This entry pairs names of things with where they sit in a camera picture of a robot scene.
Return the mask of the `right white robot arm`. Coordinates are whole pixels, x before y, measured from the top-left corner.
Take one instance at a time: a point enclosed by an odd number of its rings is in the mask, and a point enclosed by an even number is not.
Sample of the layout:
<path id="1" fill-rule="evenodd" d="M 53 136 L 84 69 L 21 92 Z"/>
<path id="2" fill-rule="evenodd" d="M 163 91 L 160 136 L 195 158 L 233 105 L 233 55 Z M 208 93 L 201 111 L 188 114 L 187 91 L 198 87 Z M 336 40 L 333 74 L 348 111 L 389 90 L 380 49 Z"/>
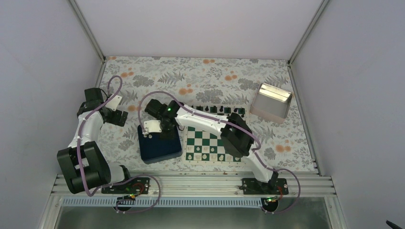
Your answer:
<path id="1" fill-rule="evenodd" d="M 261 159 L 258 154 L 261 143 L 239 114 L 210 114 L 177 100 L 162 104 L 156 99 L 150 100 L 145 111 L 154 119 L 141 124 L 143 135 L 157 133 L 172 137 L 174 129 L 181 126 L 213 134 L 222 140 L 227 154 L 240 158 L 252 170 L 262 193 L 276 190 L 278 172 Z"/>

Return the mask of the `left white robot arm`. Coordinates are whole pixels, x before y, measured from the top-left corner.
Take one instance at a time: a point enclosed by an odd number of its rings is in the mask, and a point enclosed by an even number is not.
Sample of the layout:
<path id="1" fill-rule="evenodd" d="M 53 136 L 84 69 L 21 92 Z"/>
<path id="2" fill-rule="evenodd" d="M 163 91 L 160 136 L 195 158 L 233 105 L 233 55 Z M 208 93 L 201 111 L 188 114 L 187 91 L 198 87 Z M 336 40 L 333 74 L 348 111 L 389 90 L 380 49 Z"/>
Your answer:
<path id="1" fill-rule="evenodd" d="M 123 127 L 128 113 L 117 106 L 122 97 L 112 94 L 103 98 L 100 88 L 85 90 L 85 102 L 77 112 L 78 127 L 75 136 L 66 149 L 57 153 L 57 161 L 69 191 L 73 194 L 87 189 L 114 183 L 120 193 L 127 193 L 133 187 L 133 180 L 124 165 L 109 164 L 97 145 L 101 127 L 105 123 Z"/>

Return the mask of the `dark blue plastic tray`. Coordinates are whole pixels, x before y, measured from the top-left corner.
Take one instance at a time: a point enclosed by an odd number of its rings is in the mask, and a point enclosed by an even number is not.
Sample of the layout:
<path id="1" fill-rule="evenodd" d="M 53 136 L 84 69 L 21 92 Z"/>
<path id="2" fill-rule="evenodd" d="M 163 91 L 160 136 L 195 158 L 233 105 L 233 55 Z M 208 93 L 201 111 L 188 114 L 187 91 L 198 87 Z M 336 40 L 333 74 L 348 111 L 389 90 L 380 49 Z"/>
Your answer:
<path id="1" fill-rule="evenodd" d="M 138 140 L 141 160 L 145 164 L 154 164 L 165 160 L 180 157 L 182 146 L 178 130 L 172 133 L 173 138 L 161 138 L 159 133 L 152 133 L 151 137 L 144 136 L 141 126 L 138 125 Z"/>

